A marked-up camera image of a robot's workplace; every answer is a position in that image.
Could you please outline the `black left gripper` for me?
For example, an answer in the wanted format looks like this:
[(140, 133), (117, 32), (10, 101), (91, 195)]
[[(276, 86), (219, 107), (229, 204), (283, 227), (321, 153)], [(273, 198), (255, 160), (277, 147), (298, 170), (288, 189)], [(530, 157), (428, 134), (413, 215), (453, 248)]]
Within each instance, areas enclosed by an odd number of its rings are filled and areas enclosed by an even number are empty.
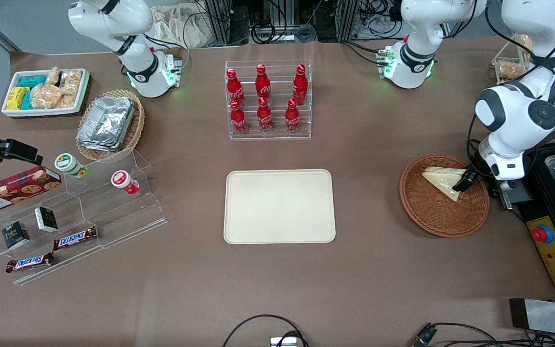
[(468, 172), (464, 172), (457, 183), (453, 186), (456, 192), (466, 192), (472, 187), (477, 178), (492, 179), (493, 174), (486, 161), (482, 158), (479, 152), (468, 154)]

